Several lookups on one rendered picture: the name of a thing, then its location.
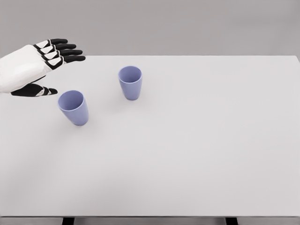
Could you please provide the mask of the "lavender plastic cup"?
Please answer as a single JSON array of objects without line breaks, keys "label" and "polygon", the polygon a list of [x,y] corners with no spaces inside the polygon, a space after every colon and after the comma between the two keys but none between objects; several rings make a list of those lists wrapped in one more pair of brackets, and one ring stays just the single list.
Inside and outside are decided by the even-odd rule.
[{"label": "lavender plastic cup", "polygon": [[119,83],[126,99],[137,100],[141,93],[143,75],[139,68],[127,66],[118,73]]},{"label": "lavender plastic cup", "polygon": [[58,98],[58,108],[76,126],[89,120],[89,111],[84,95],[78,90],[69,90]]}]

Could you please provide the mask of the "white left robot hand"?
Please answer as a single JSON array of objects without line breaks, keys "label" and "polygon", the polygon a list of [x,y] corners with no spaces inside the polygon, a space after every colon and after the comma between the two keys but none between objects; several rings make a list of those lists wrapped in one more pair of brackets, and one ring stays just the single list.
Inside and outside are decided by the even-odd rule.
[{"label": "white left robot hand", "polygon": [[0,93],[18,97],[55,95],[56,89],[36,82],[64,64],[85,59],[83,51],[63,38],[25,45],[0,58]]}]

